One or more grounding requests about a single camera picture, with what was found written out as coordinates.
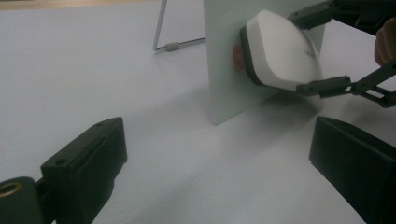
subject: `white table surface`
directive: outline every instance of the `white table surface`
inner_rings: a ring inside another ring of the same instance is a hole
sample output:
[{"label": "white table surface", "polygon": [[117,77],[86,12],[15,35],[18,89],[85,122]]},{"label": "white table surface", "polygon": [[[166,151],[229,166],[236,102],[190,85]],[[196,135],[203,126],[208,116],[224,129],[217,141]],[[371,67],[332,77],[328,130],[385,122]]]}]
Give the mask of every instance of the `white table surface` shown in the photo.
[{"label": "white table surface", "polygon": [[[204,35],[202,3],[173,3],[162,39]],[[37,180],[80,133],[122,116],[129,160],[96,224],[363,223],[308,160],[315,119],[396,146],[395,108],[348,95],[319,110],[280,94],[215,126],[205,45],[151,51],[159,7],[0,11],[0,180]],[[369,74],[373,48],[372,36],[332,22],[325,77]]]}]

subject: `white device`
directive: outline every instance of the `white device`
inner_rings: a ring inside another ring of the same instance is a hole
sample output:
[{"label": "white device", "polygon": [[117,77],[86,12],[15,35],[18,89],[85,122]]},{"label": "white device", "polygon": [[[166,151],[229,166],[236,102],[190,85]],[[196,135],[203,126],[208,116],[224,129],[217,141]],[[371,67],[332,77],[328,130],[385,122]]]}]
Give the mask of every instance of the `white device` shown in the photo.
[{"label": "white device", "polygon": [[291,21],[263,10],[247,23],[246,32],[250,70],[263,85],[296,91],[298,85],[322,79],[314,43]]}]

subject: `metal stand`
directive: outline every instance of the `metal stand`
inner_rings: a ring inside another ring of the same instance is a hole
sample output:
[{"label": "metal stand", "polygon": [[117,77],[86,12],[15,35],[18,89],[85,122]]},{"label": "metal stand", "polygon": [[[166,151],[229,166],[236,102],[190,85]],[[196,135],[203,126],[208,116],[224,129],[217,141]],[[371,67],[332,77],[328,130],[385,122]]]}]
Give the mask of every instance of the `metal stand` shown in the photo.
[{"label": "metal stand", "polygon": [[174,42],[174,43],[169,43],[166,44],[163,47],[158,47],[158,40],[160,39],[160,33],[161,33],[161,28],[163,26],[163,16],[165,14],[165,8],[166,8],[166,3],[167,0],[163,0],[161,3],[161,10],[160,10],[160,17],[158,18],[158,23],[157,23],[157,30],[155,32],[155,37],[154,37],[154,46],[153,49],[154,51],[160,52],[160,51],[175,51],[178,49],[183,49],[186,47],[194,46],[194,45],[199,45],[203,44],[206,42],[205,38],[199,38],[199,39],[194,39],[194,40],[189,40],[185,41],[182,43]]}]

